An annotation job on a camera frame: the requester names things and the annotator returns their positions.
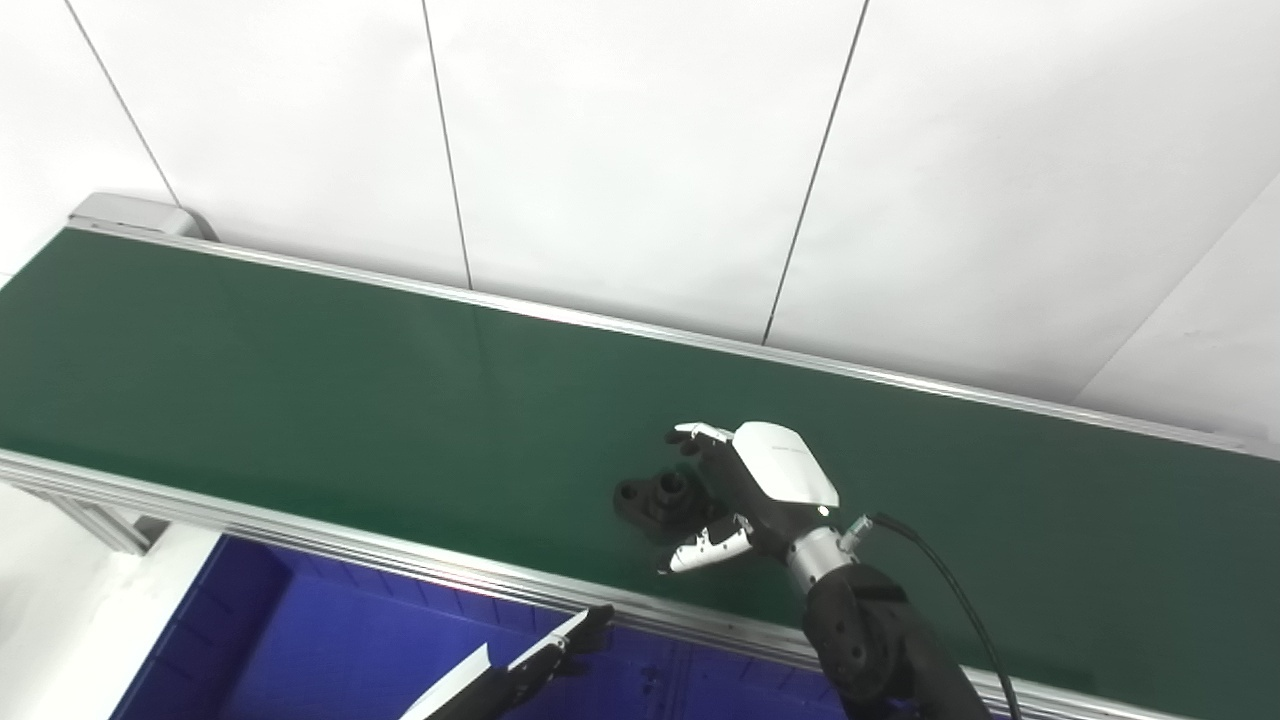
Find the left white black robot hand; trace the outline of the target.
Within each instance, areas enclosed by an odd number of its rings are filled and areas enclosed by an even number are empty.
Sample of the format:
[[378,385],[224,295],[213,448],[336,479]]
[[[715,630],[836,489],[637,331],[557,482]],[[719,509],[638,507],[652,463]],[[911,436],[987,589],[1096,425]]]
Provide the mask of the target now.
[[502,666],[481,644],[417,697],[402,719],[500,719],[534,698],[558,676],[581,676],[588,665],[577,657],[611,643],[614,607],[596,605],[570,619],[530,644]]

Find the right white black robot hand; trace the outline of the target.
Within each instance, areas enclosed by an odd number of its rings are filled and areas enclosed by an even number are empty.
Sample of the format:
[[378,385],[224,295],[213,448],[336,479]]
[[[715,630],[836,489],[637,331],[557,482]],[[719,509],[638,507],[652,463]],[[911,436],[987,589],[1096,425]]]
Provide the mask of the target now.
[[797,432],[768,421],[745,421],[735,430],[695,421],[676,425],[666,442],[698,457],[700,470],[724,492],[728,512],[659,560],[660,574],[755,551],[782,562],[808,592],[852,564],[833,525],[838,491]]

